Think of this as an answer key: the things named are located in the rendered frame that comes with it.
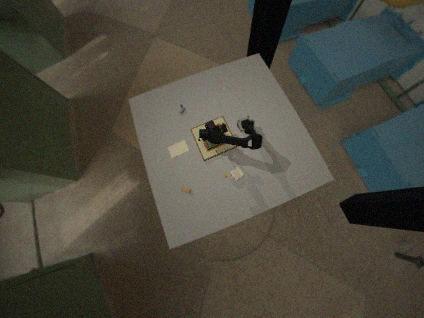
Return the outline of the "brown tray with green floor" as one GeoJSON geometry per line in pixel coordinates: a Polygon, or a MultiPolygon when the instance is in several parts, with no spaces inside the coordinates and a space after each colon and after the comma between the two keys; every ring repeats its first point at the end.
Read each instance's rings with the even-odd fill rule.
{"type": "MultiPolygon", "coordinates": [[[[218,118],[218,119],[215,119],[215,120],[213,120],[213,122],[214,122],[214,124],[216,125],[216,126],[219,126],[219,123],[220,123],[220,125],[222,124],[222,122],[223,123],[225,123],[225,121],[224,121],[224,119],[223,119],[223,117],[220,117],[220,118],[218,118]],[[217,125],[218,124],[218,125],[217,125]]],[[[226,123],[225,123],[226,124],[226,123]]],[[[194,134],[194,137],[195,137],[195,139],[196,139],[196,141],[197,141],[197,144],[198,144],[198,146],[199,146],[199,148],[200,148],[200,151],[201,151],[201,153],[202,153],[202,155],[203,155],[203,158],[204,159],[207,159],[207,158],[209,158],[209,157],[211,157],[211,156],[214,156],[214,155],[216,155],[216,154],[218,154],[218,153],[221,153],[221,152],[223,152],[223,151],[225,151],[225,150],[228,150],[228,149],[230,149],[230,148],[232,148],[232,147],[235,147],[236,145],[231,145],[231,144],[225,144],[225,145],[222,145],[222,146],[220,146],[220,147],[218,147],[218,148],[215,148],[215,149],[213,149],[213,150],[211,150],[211,151],[208,151],[207,152],[207,150],[206,150],[206,148],[205,148],[205,145],[204,145],[204,143],[203,143],[203,141],[202,141],[202,138],[199,138],[199,129],[206,129],[205,128],[205,126],[204,126],[205,124],[203,124],[203,125],[201,125],[201,126],[198,126],[198,127],[196,127],[196,128],[194,128],[194,129],[191,129],[192,130],[192,132],[193,132],[193,134],[194,134]],[[200,139],[200,141],[198,141],[198,138],[200,139]],[[217,149],[217,152],[215,151],[217,149]]],[[[219,126],[220,127],[220,126],[219,126]]],[[[227,127],[227,125],[226,125],[226,127],[227,127]]],[[[227,127],[227,129],[228,129],[228,127],[227,127]]],[[[224,133],[225,135],[227,135],[227,136],[232,136],[231,135],[231,133],[230,133],[230,131],[229,131],[229,129],[228,129],[228,131],[227,132],[225,132],[224,133]]],[[[212,143],[210,143],[208,140],[205,140],[205,144],[206,144],[206,146],[207,146],[207,148],[208,148],[208,150],[209,149],[212,149],[212,148],[214,148],[214,147],[216,147],[216,146],[219,146],[219,145],[221,145],[221,144],[223,144],[223,143],[221,143],[221,144],[212,144],[212,143]]]]}

